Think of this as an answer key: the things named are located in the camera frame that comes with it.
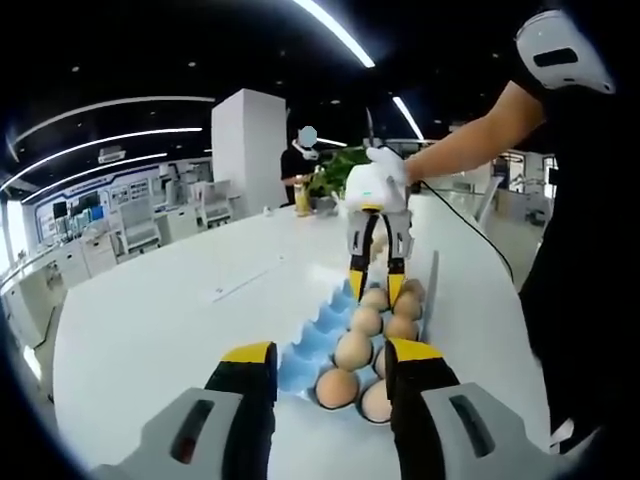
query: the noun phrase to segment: cable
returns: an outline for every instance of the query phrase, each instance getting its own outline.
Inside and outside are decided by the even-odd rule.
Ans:
[[[480,235],[485,240],[485,242],[491,245],[491,247],[498,253],[498,255],[500,255],[500,258],[502,259],[505,266],[507,267],[507,270],[509,270],[509,276],[511,277],[511,281],[513,282],[513,268],[511,268],[511,264],[509,263],[509,260],[507,260],[507,257],[504,256],[504,254],[500,251],[500,249],[498,249],[498,247],[496,247],[494,243],[491,240],[489,240],[484,233],[482,233],[475,226],[473,226],[466,218],[460,215],[460,213],[455,208],[453,208],[451,204],[447,202],[442,195],[436,192],[436,190],[431,185],[429,185],[424,180],[420,180],[420,183],[423,184],[425,187],[427,187],[429,190],[431,190],[433,194],[442,201],[442,203],[444,203],[447,207],[449,207],[449,210],[455,213],[460,220],[466,223],[474,232]]]

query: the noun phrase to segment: person's hand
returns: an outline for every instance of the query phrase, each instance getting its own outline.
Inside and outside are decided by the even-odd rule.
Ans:
[[[407,184],[407,172],[402,158],[389,147],[367,148],[367,157],[373,163],[379,165],[384,173],[396,182],[404,186]]]

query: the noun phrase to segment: white vr headset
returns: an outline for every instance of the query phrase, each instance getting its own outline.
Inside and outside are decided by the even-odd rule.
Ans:
[[[317,160],[320,156],[320,154],[314,149],[307,150],[306,148],[302,148],[295,140],[291,142],[291,145],[293,145],[293,148],[295,148],[302,154],[302,157],[305,160]]]
[[[516,36],[529,72],[547,89],[570,85],[614,94],[616,86],[595,47],[562,10],[529,19]]]

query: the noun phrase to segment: egg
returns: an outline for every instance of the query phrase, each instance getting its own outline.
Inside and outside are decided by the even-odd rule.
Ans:
[[[344,407],[353,402],[357,394],[356,375],[340,368],[328,370],[316,383],[316,398],[325,408]]]
[[[371,360],[373,345],[364,333],[352,330],[338,341],[333,361],[337,367],[352,372]]]
[[[418,301],[424,302],[427,299],[427,291],[422,286],[422,283],[417,278],[410,278],[402,285],[401,294],[403,292],[411,292],[417,298]]]
[[[404,338],[405,340],[415,340],[418,328],[411,319],[403,315],[393,315],[384,329],[384,336],[387,338]]]
[[[389,308],[389,296],[386,290],[382,288],[371,288],[362,295],[360,305],[363,307],[373,307],[382,312]]]
[[[373,369],[376,371],[380,378],[385,378],[387,375],[387,360],[385,358],[384,349],[385,347],[382,347],[378,352],[376,363],[373,366]]]
[[[364,392],[361,410],[365,418],[374,423],[384,423],[391,419],[391,402],[387,399],[384,380],[374,383]]]
[[[384,247],[389,243],[389,239],[384,237],[378,237],[371,242],[371,261],[375,261],[376,257],[384,251]]]
[[[382,331],[382,317],[373,307],[359,307],[351,317],[351,330],[373,337]]]
[[[420,318],[422,306],[418,297],[412,292],[405,292],[398,297],[393,306],[393,313],[416,320]]]

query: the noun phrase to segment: black shirt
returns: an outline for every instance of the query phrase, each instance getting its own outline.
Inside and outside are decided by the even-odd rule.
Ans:
[[[297,149],[289,147],[282,152],[280,157],[280,170],[282,180],[295,177],[296,175],[308,175],[313,173],[317,162],[312,160],[305,160]],[[285,187],[287,191],[287,200],[290,205],[295,203],[295,195],[293,187]]]
[[[566,254],[578,253],[604,240],[619,223],[613,212],[604,213],[605,192],[614,182],[616,158],[621,144],[621,115],[623,100],[617,95],[605,95],[586,87],[545,89],[518,58],[513,81],[538,99],[545,110],[546,123],[558,164],[558,185],[554,213],[545,239]],[[600,225],[588,238],[581,238],[589,225]]]
[[[513,81],[543,105],[558,163],[553,217],[520,292],[532,349],[542,362],[552,413],[600,424],[624,385],[634,229],[621,152],[625,99],[582,87],[547,90],[518,58]],[[629,173],[633,182],[634,175]]]

